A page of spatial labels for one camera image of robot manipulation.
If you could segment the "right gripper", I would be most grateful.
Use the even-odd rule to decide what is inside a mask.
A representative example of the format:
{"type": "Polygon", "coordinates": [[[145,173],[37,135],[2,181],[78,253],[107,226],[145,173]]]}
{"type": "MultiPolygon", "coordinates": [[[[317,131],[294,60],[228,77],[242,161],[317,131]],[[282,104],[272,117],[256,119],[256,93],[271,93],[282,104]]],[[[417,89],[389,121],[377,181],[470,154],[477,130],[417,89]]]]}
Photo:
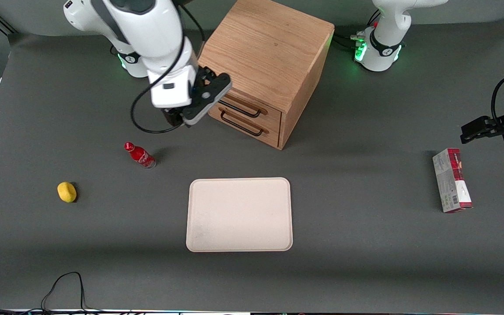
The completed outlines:
{"type": "Polygon", "coordinates": [[[162,109],[161,112],[172,127],[185,124],[183,111],[174,111],[172,108],[192,103],[191,94],[196,74],[195,66],[184,66],[170,72],[150,89],[152,105],[162,109]]]}

